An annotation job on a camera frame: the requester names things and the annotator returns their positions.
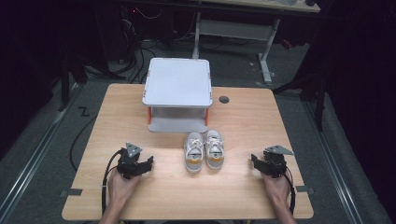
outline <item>round hole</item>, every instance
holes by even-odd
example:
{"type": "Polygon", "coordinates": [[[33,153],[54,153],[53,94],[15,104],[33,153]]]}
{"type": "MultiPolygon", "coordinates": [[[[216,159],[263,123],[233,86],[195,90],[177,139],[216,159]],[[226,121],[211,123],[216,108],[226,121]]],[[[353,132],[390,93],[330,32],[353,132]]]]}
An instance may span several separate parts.
{"type": "Polygon", "coordinates": [[[230,98],[227,96],[220,96],[219,101],[223,104],[228,104],[230,102],[230,98]]]}

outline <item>wooden table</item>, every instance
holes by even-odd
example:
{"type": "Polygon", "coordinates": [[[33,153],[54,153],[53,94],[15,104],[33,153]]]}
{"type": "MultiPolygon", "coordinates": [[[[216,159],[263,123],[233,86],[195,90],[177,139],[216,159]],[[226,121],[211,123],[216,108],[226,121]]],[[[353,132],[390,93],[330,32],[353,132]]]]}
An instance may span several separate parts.
{"type": "MultiPolygon", "coordinates": [[[[63,210],[67,220],[95,220],[102,216],[101,185],[111,156],[129,141],[143,148],[140,161],[154,156],[154,167],[143,175],[126,204],[122,219],[263,219],[274,218],[260,172],[252,168],[250,154],[265,147],[291,148],[274,95],[266,89],[213,87],[209,129],[224,139],[225,162],[219,171],[203,169],[190,174],[184,163],[185,133],[151,133],[148,110],[142,104],[144,86],[109,86],[91,138],[78,167],[63,210]],[[220,96],[230,99],[228,104],[220,96]]],[[[295,186],[303,186],[297,162],[285,156],[295,186]]],[[[297,192],[296,218],[310,218],[313,209],[306,192],[297,192]]]]}

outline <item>white box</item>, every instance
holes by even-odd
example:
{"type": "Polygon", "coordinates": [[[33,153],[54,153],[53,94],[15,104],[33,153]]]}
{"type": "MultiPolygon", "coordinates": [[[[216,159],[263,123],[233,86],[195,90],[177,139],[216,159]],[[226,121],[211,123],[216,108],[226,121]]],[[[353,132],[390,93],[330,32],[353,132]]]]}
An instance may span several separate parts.
{"type": "Polygon", "coordinates": [[[203,133],[212,105],[207,60],[153,58],[148,68],[143,104],[152,132],[203,133]]]}

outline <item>cable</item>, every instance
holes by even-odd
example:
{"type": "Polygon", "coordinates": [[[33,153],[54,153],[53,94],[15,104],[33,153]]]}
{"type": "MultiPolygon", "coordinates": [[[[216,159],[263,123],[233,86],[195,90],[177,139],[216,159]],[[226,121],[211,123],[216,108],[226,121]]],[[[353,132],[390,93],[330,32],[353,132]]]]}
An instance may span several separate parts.
{"type": "Polygon", "coordinates": [[[222,44],[223,44],[223,38],[220,37],[220,38],[219,38],[219,43],[218,43],[218,45],[215,46],[214,48],[206,48],[206,47],[204,47],[204,46],[201,44],[201,42],[200,42],[199,46],[200,46],[202,49],[210,49],[210,50],[213,50],[213,49],[218,49],[219,47],[222,46],[222,44]]]}
{"type": "Polygon", "coordinates": [[[196,12],[194,12],[194,14],[192,15],[192,20],[191,20],[191,24],[190,24],[189,30],[182,37],[180,37],[178,39],[175,39],[176,41],[183,40],[183,39],[188,39],[188,38],[191,38],[191,37],[194,36],[194,35],[191,35],[191,36],[186,37],[190,33],[190,30],[191,30],[192,26],[194,25],[195,15],[196,15],[196,12]]]}
{"type": "Polygon", "coordinates": [[[189,40],[189,39],[191,39],[193,37],[194,37],[194,35],[186,37],[184,39],[179,39],[178,41],[174,41],[174,44],[182,46],[182,47],[192,46],[192,45],[194,45],[194,40],[189,40]]]}
{"type": "Polygon", "coordinates": [[[142,69],[143,69],[143,66],[145,65],[145,57],[144,57],[144,55],[143,55],[143,50],[140,48],[140,55],[141,55],[141,57],[142,57],[142,65],[141,65],[141,67],[139,67],[139,69],[138,69],[138,71],[137,71],[137,73],[136,73],[136,75],[134,75],[134,78],[132,78],[132,80],[131,81],[128,81],[128,83],[134,83],[134,80],[139,76],[139,74],[140,74],[140,72],[142,71],[142,69]]]}
{"type": "Polygon", "coordinates": [[[134,67],[134,71],[131,72],[131,75],[128,76],[128,83],[132,83],[132,81],[130,81],[131,76],[134,74],[134,72],[136,71],[136,67],[138,67],[138,65],[136,64],[136,66],[134,67]]]}
{"type": "Polygon", "coordinates": [[[143,74],[142,78],[140,79],[140,84],[143,84],[143,79],[145,78],[145,76],[148,74],[149,71],[147,71],[145,74],[143,74]]]}
{"type": "Polygon", "coordinates": [[[159,13],[157,16],[148,17],[148,16],[146,16],[145,14],[143,14],[143,13],[139,10],[139,8],[135,7],[135,9],[136,9],[144,18],[149,19],[149,20],[157,19],[157,18],[159,18],[159,17],[163,14],[163,10],[160,8],[160,13],[159,13]]]}
{"type": "Polygon", "coordinates": [[[157,45],[158,45],[158,40],[155,40],[155,39],[143,40],[143,41],[142,41],[142,45],[143,45],[143,42],[151,42],[151,41],[154,42],[154,45],[153,45],[153,46],[145,47],[145,48],[142,48],[142,49],[153,49],[153,48],[157,47],[157,45]]]}
{"type": "Polygon", "coordinates": [[[122,149],[118,150],[116,153],[114,153],[114,155],[111,157],[110,161],[107,164],[106,170],[105,170],[105,175],[103,177],[103,182],[102,182],[102,214],[105,212],[106,210],[106,189],[107,189],[107,176],[108,173],[110,173],[111,170],[113,170],[115,167],[114,166],[111,168],[111,170],[109,170],[111,162],[113,162],[114,158],[121,154],[122,149]]]}
{"type": "Polygon", "coordinates": [[[143,50],[150,52],[154,56],[154,58],[157,57],[157,55],[152,50],[150,50],[150,49],[143,49],[143,50]]]}
{"type": "MultiPolygon", "coordinates": [[[[136,63],[136,59],[134,57],[134,54],[132,54],[132,52],[134,52],[137,49],[137,44],[139,43],[138,41],[141,38],[141,34],[136,31],[134,24],[130,21],[130,19],[131,19],[131,17],[128,17],[128,15],[121,16],[121,22],[123,24],[122,33],[125,35],[126,47],[127,47],[125,58],[128,58],[128,55],[131,55],[131,58],[125,67],[123,67],[119,70],[116,70],[116,71],[110,71],[111,73],[116,74],[116,75],[118,75],[120,73],[127,72],[128,70],[131,70],[135,66],[135,63],[136,63]]],[[[88,67],[85,67],[85,71],[91,75],[104,76],[104,74],[102,74],[101,72],[92,71],[88,67]]]]}
{"type": "Polygon", "coordinates": [[[84,130],[88,127],[88,125],[90,125],[97,117],[98,117],[97,115],[96,115],[95,117],[93,117],[93,118],[90,120],[90,122],[88,122],[88,123],[81,129],[81,131],[79,131],[78,135],[76,136],[76,138],[75,138],[74,141],[73,141],[72,146],[70,147],[70,150],[69,150],[69,160],[70,160],[70,164],[72,165],[72,167],[73,167],[73,169],[74,169],[75,171],[77,171],[77,166],[76,166],[76,165],[74,164],[74,162],[73,162],[73,148],[74,148],[74,145],[76,144],[77,140],[78,140],[79,137],[81,136],[82,132],[84,132],[84,130]]]}
{"type": "Polygon", "coordinates": [[[293,186],[293,176],[291,175],[291,171],[289,169],[288,166],[286,166],[286,169],[289,170],[289,174],[290,174],[290,178],[291,180],[288,178],[288,176],[283,173],[279,167],[276,166],[276,164],[271,160],[271,158],[268,158],[268,160],[275,166],[275,168],[279,171],[280,174],[282,174],[283,176],[285,176],[286,180],[288,181],[289,185],[290,185],[290,193],[291,193],[291,198],[290,198],[290,212],[293,215],[294,213],[294,206],[296,204],[296,192],[294,190],[294,186],[293,186]]]}
{"type": "Polygon", "coordinates": [[[239,40],[239,38],[224,38],[223,42],[225,44],[237,45],[237,46],[245,46],[245,45],[254,44],[254,43],[259,42],[259,40],[248,39],[248,40],[244,40],[243,43],[237,43],[237,42],[235,42],[235,40],[239,40]]]}

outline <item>wire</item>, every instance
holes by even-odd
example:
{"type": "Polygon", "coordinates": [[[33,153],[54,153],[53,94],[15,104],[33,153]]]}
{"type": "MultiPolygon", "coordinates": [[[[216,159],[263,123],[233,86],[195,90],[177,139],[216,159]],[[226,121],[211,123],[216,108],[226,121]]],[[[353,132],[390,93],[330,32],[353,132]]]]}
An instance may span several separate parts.
{"type": "Polygon", "coordinates": [[[158,45],[158,40],[154,40],[154,39],[152,39],[152,40],[143,40],[142,42],[154,42],[154,45],[153,46],[150,46],[150,47],[145,47],[145,48],[143,48],[143,49],[153,49],[153,48],[155,48],[155,47],[157,47],[157,45],[158,45]]]}
{"type": "MultiPolygon", "coordinates": [[[[134,64],[135,64],[135,58],[132,57],[132,58],[131,58],[131,61],[129,61],[129,63],[128,63],[125,67],[123,67],[123,68],[121,68],[121,69],[119,69],[119,70],[117,70],[117,71],[114,71],[114,72],[110,71],[110,72],[111,72],[111,73],[114,73],[114,74],[120,74],[120,73],[126,72],[126,71],[130,70],[131,68],[133,68],[133,67],[134,67],[134,64]]],[[[87,66],[84,66],[84,70],[85,70],[87,73],[91,74],[91,75],[95,75],[95,76],[99,76],[99,77],[104,76],[103,73],[92,71],[92,70],[91,70],[90,68],[88,68],[87,66]]]]}
{"type": "Polygon", "coordinates": [[[134,71],[131,72],[131,75],[128,76],[128,83],[132,83],[132,81],[130,81],[131,76],[134,74],[134,72],[136,71],[136,67],[138,67],[138,65],[136,64],[136,66],[134,67],[134,71]]]}
{"type": "Polygon", "coordinates": [[[189,30],[186,32],[186,34],[184,34],[181,38],[178,38],[178,39],[175,39],[175,40],[188,39],[188,38],[191,38],[191,37],[194,36],[194,35],[191,35],[191,36],[186,37],[186,36],[190,33],[191,28],[192,28],[192,26],[194,25],[195,15],[196,15],[196,12],[194,12],[194,14],[192,15],[192,20],[191,20],[190,28],[189,28],[189,30]]]}
{"type": "Polygon", "coordinates": [[[200,43],[199,46],[200,46],[202,49],[211,49],[211,50],[213,50],[213,49],[218,49],[219,47],[222,46],[222,44],[223,44],[223,38],[220,38],[220,39],[219,39],[218,45],[215,46],[214,48],[206,48],[206,47],[204,47],[201,43],[200,43]]]}
{"type": "Polygon", "coordinates": [[[90,120],[90,122],[88,122],[82,129],[81,129],[81,131],[79,131],[79,133],[78,133],[78,135],[76,136],[76,138],[74,139],[74,141],[73,141],[73,144],[72,144],[72,146],[70,147],[70,150],[69,150],[69,160],[70,160],[70,164],[72,165],[72,167],[73,167],[73,169],[75,170],[75,171],[77,171],[77,166],[74,164],[74,162],[73,162],[73,148],[74,148],[74,145],[76,144],[76,142],[77,142],[77,140],[79,139],[79,137],[81,136],[81,134],[85,131],[85,129],[88,127],[88,125],[90,125],[96,118],[97,118],[98,116],[96,115],[95,117],[93,117],[91,120],[90,120]]]}
{"type": "Polygon", "coordinates": [[[143,50],[150,52],[154,56],[154,58],[157,57],[157,55],[152,50],[150,49],[143,49],[143,50]]]}
{"type": "Polygon", "coordinates": [[[144,18],[149,19],[149,20],[157,19],[157,18],[159,18],[159,17],[163,14],[163,10],[160,8],[160,13],[159,13],[157,16],[148,17],[148,16],[146,16],[145,14],[143,14],[143,13],[139,10],[139,8],[137,8],[137,7],[135,7],[135,8],[136,8],[136,10],[137,10],[144,18]]]}
{"type": "Polygon", "coordinates": [[[142,57],[142,65],[139,67],[139,69],[137,70],[137,73],[136,73],[136,75],[134,75],[134,78],[132,78],[132,80],[131,81],[128,81],[128,83],[134,83],[134,80],[137,78],[137,77],[139,77],[139,74],[140,74],[140,72],[142,71],[142,69],[143,69],[143,66],[145,65],[145,57],[144,57],[144,55],[143,55],[143,50],[140,48],[140,55],[141,55],[141,57],[142,57]]]}
{"type": "Polygon", "coordinates": [[[111,168],[111,170],[109,170],[111,162],[113,162],[114,158],[116,158],[117,155],[121,154],[123,151],[123,148],[118,150],[116,153],[114,153],[114,155],[111,157],[110,161],[107,164],[106,170],[105,170],[105,176],[103,177],[103,182],[102,182],[102,214],[105,212],[106,210],[106,189],[107,189],[107,176],[108,173],[114,169],[111,168]]]}
{"type": "Polygon", "coordinates": [[[239,38],[224,38],[223,42],[225,44],[229,44],[229,45],[237,45],[237,46],[245,46],[245,45],[249,45],[249,44],[254,44],[259,42],[259,40],[254,40],[254,39],[249,39],[249,40],[244,40],[243,43],[238,43],[235,40],[238,40],[239,38]]]}
{"type": "Polygon", "coordinates": [[[193,37],[194,37],[194,35],[186,37],[184,39],[179,39],[178,41],[174,41],[174,43],[176,45],[179,45],[179,46],[182,46],[182,47],[192,46],[192,45],[194,45],[194,40],[189,40],[189,39],[191,39],[193,37]]]}
{"type": "Polygon", "coordinates": [[[145,74],[143,74],[142,78],[140,79],[140,84],[143,84],[143,80],[145,78],[145,76],[148,74],[149,71],[147,71],[145,74]]]}
{"type": "Polygon", "coordinates": [[[290,212],[293,215],[294,213],[294,206],[296,204],[296,192],[294,190],[294,186],[293,186],[293,176],[291,175],[291,171],[289,169],[288,166],[286,166],[286,169],[289,170],[289,174],[290,174],[290,178],[288,178],[288,176],[283,173],[279,167],[276,166],[276,164],[273,162],[273,160],[271,160],[271,158],[268,158],[268,160],[275,166],[275,168],[279,171],[280,174],[282,174],[283,176],[285,176],[286,180],[288,181],[289,185],[290,185],[290,193],[291,193],[291,198],[290,198],[290,212]]]}
{"type": "Polygon", "coordinates": [[[128,21],[128,20],[125,20],[125,19],[122,19],[122,21],[125,21],[126,23],[129,24],[128,30],[126,31],[126,32],[128,32],[129,29],[131,28],[131,26],[133,26],[132,23],[130,21],[128,21]]]}

